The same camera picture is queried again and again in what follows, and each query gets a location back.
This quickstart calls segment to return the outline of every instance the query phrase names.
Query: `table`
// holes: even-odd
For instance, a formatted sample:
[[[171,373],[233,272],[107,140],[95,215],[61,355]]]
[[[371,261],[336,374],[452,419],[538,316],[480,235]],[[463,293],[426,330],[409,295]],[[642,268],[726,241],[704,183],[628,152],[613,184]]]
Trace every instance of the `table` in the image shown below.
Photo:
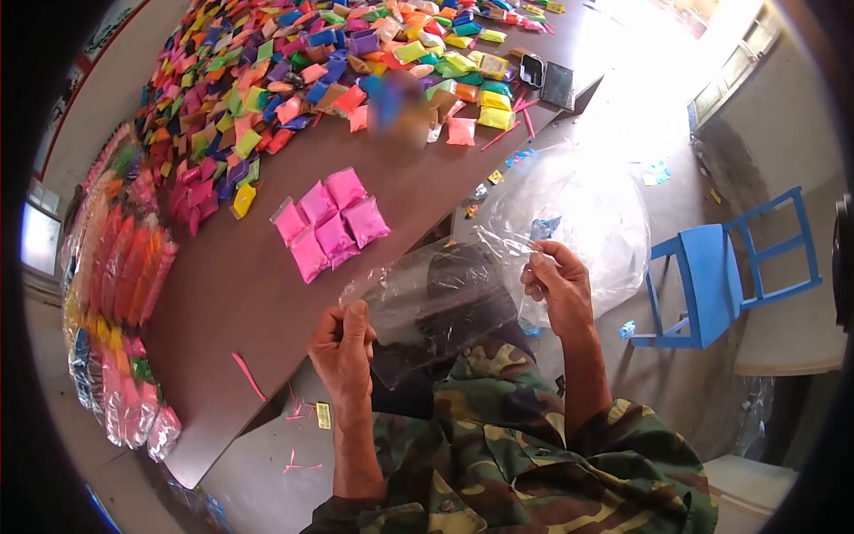
[[[556,35],[479,19],[508,37],[503,44],[479,41],[476,48],[508,57],[509,49],[523,46],[575,71],[576,91],[589,87],[604,72],[598,39],[610,22],[579,0],[565,6],[561,15],[547,12]],[[548,104],[528,110],[535,130],[560,111]],[[477,112],[471,104],[458,116],[473,118]],[[181,484],[195,487],[263,408],[231,353],[243,357],[268,398],[285,387],[306,356],[320,310],[337,303],[352,279],[404,255],[518,150],[529,136],[518,118],[519,127],[483,152],[499,130],[478,126],[477,146],[465,147],[446,144],[444,128],[439,141],[422,152],[389,154],[365,132],[351,134],[346,120],[325,117],[278,154],[261,158],[262,183],[242,220],[223,204],[195,238],[185,226],[174,229],[180,251],[143,339],[164,397],[184,425],[166,458]],[[319,179],[349,166],[377,197],[392,232],[305,285],[269,217],[286,197],[299,199]]]

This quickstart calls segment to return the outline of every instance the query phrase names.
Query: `phone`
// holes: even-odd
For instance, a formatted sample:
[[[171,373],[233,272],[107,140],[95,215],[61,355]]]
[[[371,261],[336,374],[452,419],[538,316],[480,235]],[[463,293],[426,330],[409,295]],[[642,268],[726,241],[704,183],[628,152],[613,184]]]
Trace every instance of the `phone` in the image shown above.
[[[548,62],[540,100],[567,111],[575,111],[576,93],[572,87],[572,71],[557,63]]]

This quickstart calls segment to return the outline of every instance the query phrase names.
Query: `poster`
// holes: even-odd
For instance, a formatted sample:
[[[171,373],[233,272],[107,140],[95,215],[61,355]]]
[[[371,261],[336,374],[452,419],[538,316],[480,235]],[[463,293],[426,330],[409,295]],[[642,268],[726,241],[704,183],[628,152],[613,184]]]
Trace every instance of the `poster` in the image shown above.
[[[119,30],[127,17],[131,16],[142,2],[143,0],[115,0],[115,3],[104,14],[89,41],[83,47],[83,54],[90,62],[95,62],[113,34]]]
[[[60,96],[56,99],[53,108],[50,109],[48,116],[48,125],[44,130],[42,143],[38,147],[36,153],[36,161],[32,168],[39,174],[44,174],[44,164],[47,162],[48,151],[53,143],[56,130],[59,128],[63,115],[68,111],[68,104],[71,102],[74,93],[80,87],[80,82],[83,81],[83,69],[77,65],[72,65],[65,79],[62,81]]]

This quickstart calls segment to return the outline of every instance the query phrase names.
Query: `chair backrest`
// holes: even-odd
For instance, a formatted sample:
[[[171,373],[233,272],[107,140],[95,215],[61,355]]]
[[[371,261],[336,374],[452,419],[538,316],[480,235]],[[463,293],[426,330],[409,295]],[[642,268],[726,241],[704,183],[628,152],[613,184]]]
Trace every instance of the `chair backrest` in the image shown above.
[[[792,238],[772,245],[764,250],[756,250],[753,246],[753,236],[750,233],[750,228],[747,227],[747,220],[760,214],[769,212],[775,206],[792,199],[795,207],[795,213],[798,215],[798,223],[800,224],[800,233]],[[801,291],[806,291],[816,287],[822,282],[822,277],[818,274],[818,262],[816,261],[816,247],[812,242],[812,231],[810,230],[810,221],[806,218],[806,209],[804,208],[804,199],[801,197],[801,186],[794,187],[786,191],[779,197],[775,198],[767,204],[763,204],[758,208],[754,208],[747,213],[741,215],[738,219],[724,225],[723,229],[729,232],[731,229],[738,227],[741,230],[741,235],[744,237],[745,246],[747,247],[747,259],[750,262],[751,275],[753,277],[753,285],[755,288],[755,296],[746,299],[741,303],[742,309],[755,308],[763,306],[774,301],[779,301],[792,295],[796,295]],[[789,250],[794,250],[797,247],[804,247],[806,252],[806,261],[810,269],[810,278],[799,282],[795,285],[790,285],[787,288],[765,293],[762,286],[762,277],[759,274],[759,264],[769,260],[775,256],[785,254]]]

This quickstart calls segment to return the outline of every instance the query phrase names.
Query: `plastic straw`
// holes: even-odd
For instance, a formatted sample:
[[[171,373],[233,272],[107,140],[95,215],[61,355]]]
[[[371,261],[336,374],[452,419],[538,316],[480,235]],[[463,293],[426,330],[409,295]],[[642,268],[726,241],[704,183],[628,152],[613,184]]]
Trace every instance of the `plastic straw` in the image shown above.
[[[498,141],[499,139],[503,138],[503,137],[504,137],[505,135],[507,135],[508,133],[512,132],[512,131],[513,131],[513,128],[515,128],[516,126],[519,126],[520,124],[522,124],[522,123],[521,123],[520,121],[518,121],[518,120],[517,120],[517,121],[516,121],[516,123],[515,123],[515,124],[513,124],[513,126],[512,126],[509,130],[505,130],[505,131],[503,131],[503,132],[499,133],[498,135],[496,135],[496,136],[495,136],[495,139],[493,139],[492,141],[489,141],[488,143],[486,143],[486,146],[484,146],[484,147],[481,149],[481,152],[483,152],[484,150],[486,150],[487,148],[489,148],[490,146],[492,146],[492,143],[494,143],[495,141]]]
[[[513,109],[516,109],[516,107],[519,105],[519,103],[522,102],[522,100],[525,98],[525,93],[527,93],[527,92],[528,92],[528,88],[523,87],[522,88],[522,94],[519,95],[519,98],[516,99],[516,103],[513,104]]]
[[[522,113],[525,115],[525,124],[528,125],[528,131],[531,134],[531,139],[536,139],[536,133],[534,133],[534,125],[531,124],[531,118],[528,116],[528,110],[523,109]]]
[[[531,106],[533,106],[534,104],[538,103],[539,101],[540,101],[540,99],[539,99],[539,98],[537,98],[536,100],[531,100],[530,102],[523,103],[522,105],[520,105],[520,106],[518,106],[518,107],[513,106],[513,111],[514,111],[514,112],[516,112],[516,111],[522,111],[523,109],[530,108]]]
[[[246,367],[246,362],[243,361],[243,358],[241,358],[240,355],[236,352],[232,352],[231,357],[234,358],[234,361],[236,361],[238,366],[240,366],[240,368],[243,370],[243,374],[246,375],[246,378],[249,380],[249,383],[252,384],[252,388],[255,390],[255,393],[257,393],[258,396],[261,397],[262,401],[266,402],[266,397],[263,393],[261,393],[261,390],[258,389],[258,385],[255,383],[255,379],[252,378],[252,373],[249,372],[249,368]]]

